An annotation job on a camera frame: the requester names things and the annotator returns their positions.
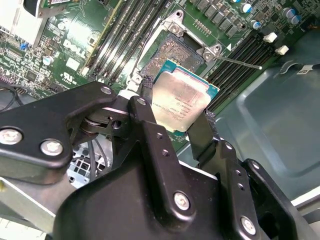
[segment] black metal arm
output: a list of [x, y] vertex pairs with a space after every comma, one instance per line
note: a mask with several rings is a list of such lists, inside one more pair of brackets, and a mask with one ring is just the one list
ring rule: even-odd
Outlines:
[[[217, 178], [179, 164], [148, 101], [92, 82], [0, 114], [0, 131], [22, 136], [0, 143], [0, 176], [35, 184], [58, 182], [73, 146], [112, 136], [113, 171], [66, 199], [53, 239], [316, 239], [263, 167], [220, 140], [210, 113], [188, 134], [200, 168]], [[43, 149], [48, 140], [58, 145]]]

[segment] metal rod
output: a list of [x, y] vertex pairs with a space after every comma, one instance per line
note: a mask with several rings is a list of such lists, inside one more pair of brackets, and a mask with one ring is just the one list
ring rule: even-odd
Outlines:
[[238, 61], [238, 60], [230, 59], [230, 58], [223, 57], [223, 56], [216, 56], [215, 58], [216, 59], [221, 59], [221, 60], [224, 60], [224, 61], [228, 61], [228, 62], [231, 62], [231, 63], [234, 63], [234, 64], [239, 64], [239, 65], [242, 65], [242, 66], [246, 66], [248, 68], [262, 70], [262, 66], [252, 65], [252, 64], [249, 64], [249, 63], [245, 63], [243, 61]]

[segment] white label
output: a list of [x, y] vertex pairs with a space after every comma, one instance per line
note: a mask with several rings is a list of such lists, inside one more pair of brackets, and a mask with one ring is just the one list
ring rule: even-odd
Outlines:
[[312, 71], [313, 65], [304, 65], [303, 68], [297, 72], [297, 75], [305, 75], [307, 74], [309, 71]]
[[51, 4], [61, 4], [66, 2], [70, 2], [70, 0], [51, 0]]
[[68, 61], [65, 64], [68, 68], [77, 71], [80, 63], [74, 60], [72, 57], [69, 57]]

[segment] heatsink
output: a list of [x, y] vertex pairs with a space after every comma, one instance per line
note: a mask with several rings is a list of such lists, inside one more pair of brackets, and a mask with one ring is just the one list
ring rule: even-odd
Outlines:
[[39, 44], [47, 19], [36, 18], [27, 12], [23, 0], [0, 0], [0, 31], [26, 42]]

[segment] motherboard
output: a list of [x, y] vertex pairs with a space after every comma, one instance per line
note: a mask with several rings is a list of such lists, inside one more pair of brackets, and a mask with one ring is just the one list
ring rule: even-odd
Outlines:
[[137, 92], [170, 60], [220, 89], [216, 113], [320, 17], [318, 0], [43, 1], [59, 6], [52, 16], [14, 2], [0, 0], [0, 82], [37, 99], [92, 81]]

